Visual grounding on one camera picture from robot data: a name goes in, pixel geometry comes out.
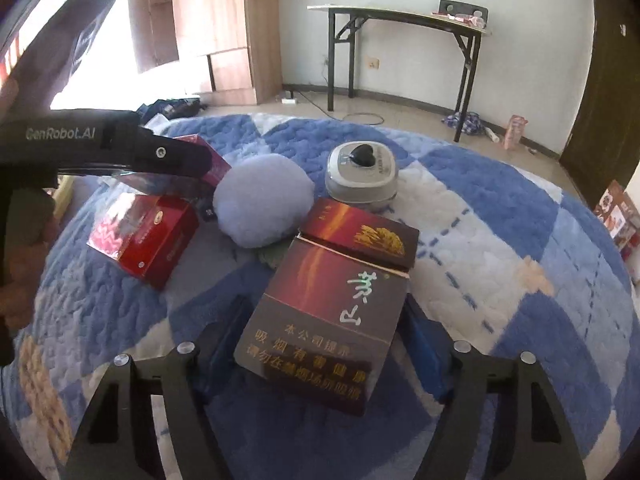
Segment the red cigarette box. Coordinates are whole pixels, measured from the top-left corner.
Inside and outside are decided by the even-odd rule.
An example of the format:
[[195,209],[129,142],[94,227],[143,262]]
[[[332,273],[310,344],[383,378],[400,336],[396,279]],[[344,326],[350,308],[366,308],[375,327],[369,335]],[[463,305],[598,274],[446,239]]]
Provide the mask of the red cigarette box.
[[122,193],[94,222],[87,245],[161,290],[199,225],[182,198]]

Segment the maroon cigarette box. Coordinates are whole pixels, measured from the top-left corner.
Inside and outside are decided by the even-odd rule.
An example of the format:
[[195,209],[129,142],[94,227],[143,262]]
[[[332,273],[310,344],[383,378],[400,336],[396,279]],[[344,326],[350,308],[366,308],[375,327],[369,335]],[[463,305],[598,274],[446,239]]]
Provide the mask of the maroon cigarette box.
[[198,134],[187,134],[186,136],[177,136],[177,141],[195,145],[195,148],[188,149],[188,159],[186,163],[189,167],[196,170],[196,176],[212,188],[220,183],[222,178],[231,169],[221,154],[218,154],[214,148]]

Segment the light blue plush ball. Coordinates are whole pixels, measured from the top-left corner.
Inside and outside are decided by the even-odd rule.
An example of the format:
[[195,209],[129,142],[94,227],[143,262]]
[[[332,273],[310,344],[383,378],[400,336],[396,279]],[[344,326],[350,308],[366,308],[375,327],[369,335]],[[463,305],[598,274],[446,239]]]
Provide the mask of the light blue plush ball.
[[232,167],[213,198],[221,232],[247,249],[293,234],[314,204],[314,181],[291,159],[258,155]]

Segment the brown Huangshan cigarette box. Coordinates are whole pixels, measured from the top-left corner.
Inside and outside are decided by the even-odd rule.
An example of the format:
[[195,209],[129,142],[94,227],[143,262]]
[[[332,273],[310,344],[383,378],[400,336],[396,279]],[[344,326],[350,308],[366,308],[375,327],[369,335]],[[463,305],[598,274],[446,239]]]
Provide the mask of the brown Huangshan cigarette box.
[[249,372],[360,416],[390,351],[419,231],[320,198],[234,350]]

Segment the wooden wardrobe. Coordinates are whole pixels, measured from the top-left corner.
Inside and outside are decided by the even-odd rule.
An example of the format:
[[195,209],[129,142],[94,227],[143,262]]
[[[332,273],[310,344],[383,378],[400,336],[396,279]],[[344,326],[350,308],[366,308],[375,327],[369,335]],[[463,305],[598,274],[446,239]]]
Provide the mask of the wooden wardrobe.
[[283,88],[279,0],[128,0],[139,73],[213,105],[257,105]]

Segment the folding table black legs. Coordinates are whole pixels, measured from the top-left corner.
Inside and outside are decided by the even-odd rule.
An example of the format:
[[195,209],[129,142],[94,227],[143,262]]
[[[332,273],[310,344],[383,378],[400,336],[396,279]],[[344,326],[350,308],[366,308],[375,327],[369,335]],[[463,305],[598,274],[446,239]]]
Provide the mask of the folding table black legs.
[[418,88],[424,76],[437,74],[441,60],[452,70],[461,68],[445,82],[456,94],[454,110],[465,120],[469,115],[472,91],[480,62],[480,47],[490,36],[488,21],[469,15],[449,15],[434,11],[396,10],[391,6],[321,3],[306,7],[326,19],[326,110],[334,110],[336,89],[344,84],[346,96],[353,98],[362,86],[372,84],[366,70],[367,58],[383,63],[384,92],[400,93],[408,84]]

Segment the black speaker on table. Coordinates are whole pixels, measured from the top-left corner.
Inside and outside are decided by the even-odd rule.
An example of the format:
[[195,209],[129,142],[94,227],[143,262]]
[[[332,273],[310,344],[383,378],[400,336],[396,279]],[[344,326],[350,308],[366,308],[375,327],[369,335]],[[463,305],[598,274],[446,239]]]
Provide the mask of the black speaker on table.
[[449,15],[469,15],[488,21],[488,10],[484,6],[456,0],[439,0],[438,12]]

